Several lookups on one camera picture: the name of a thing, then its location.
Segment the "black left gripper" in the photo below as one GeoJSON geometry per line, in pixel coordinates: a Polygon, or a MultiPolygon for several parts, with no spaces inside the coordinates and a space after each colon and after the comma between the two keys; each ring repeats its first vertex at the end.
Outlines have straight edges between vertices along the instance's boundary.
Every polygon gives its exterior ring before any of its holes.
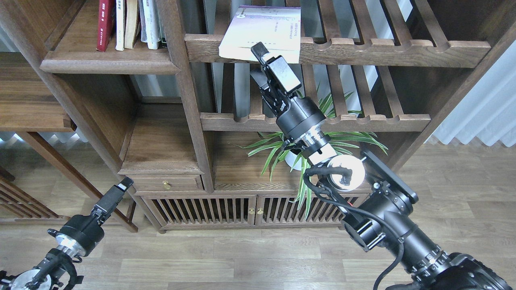
{"type": "Polygon", "coordinates": [[[59,231],[48,229],[49,235],[55,237],[58,243],[57,249],[70,258],[88,256],[104,237],[102,224],[111,216],[124,193],[133,184],[131,178],[125,177],[96,202],[89,216],[74,215],[59,231]]]}

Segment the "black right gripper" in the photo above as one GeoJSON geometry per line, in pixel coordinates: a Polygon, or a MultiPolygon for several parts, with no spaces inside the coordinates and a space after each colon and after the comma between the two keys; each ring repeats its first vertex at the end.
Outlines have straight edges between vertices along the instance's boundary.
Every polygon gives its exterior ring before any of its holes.
{"type": "Polygon", "coordinates": [[[262,42],[251,47],[260,68],[250,71],[260,95],[276,117],[276,124],[289,140],[298,141],[312,127],[325,120],[324,114],[309,98],[295,92],[302,84],[284,57],[274,57],[262,42]]]}

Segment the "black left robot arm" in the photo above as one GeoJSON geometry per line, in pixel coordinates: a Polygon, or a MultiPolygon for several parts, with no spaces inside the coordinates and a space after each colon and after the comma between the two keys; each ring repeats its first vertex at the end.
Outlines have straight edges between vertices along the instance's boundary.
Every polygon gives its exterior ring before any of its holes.
{"type": "Polygon", "coordinates": [[[9,276],[6,271],[1,271],[1,289],[57,290],[63,286],[59,279],[65,272],[69,275],[65,290],[71,290],[76,284],[81,284],[83,276],[77,274],[74,263],[81,263],[82,257],[90,255],[102,240],[102,225],[133,183],[131,178],[125,177],[102,196],[90,215],[74,215],[60,230],[48,229],[49,235],[55,237],[58,246],[50,249],[37,266],[20,275],[9,276]]]}

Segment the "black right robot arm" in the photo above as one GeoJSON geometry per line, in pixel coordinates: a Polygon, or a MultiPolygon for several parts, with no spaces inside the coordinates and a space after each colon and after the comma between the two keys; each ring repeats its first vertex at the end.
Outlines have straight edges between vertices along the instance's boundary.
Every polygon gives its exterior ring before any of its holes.
{"type": "Polygon", "coordinates": [[[361,159],[337,154],[321,130],[324,114],[310,98],[298,96],[301,84],[286,60],[261,42],[251,51],[260,63],[251,75],[285,134],[283,147],[300,150],[310,164],[302,175],[305,184],[320,200],[343,212],[343,227],[364,251],[383,246],[395,256],[374,289],[398,264],[413,281],[392,285],[391,290],[510,289],[474,257],[447,254],[412,222],[409,215],[417,194],[371,151],[362,150],[361,159]]]}

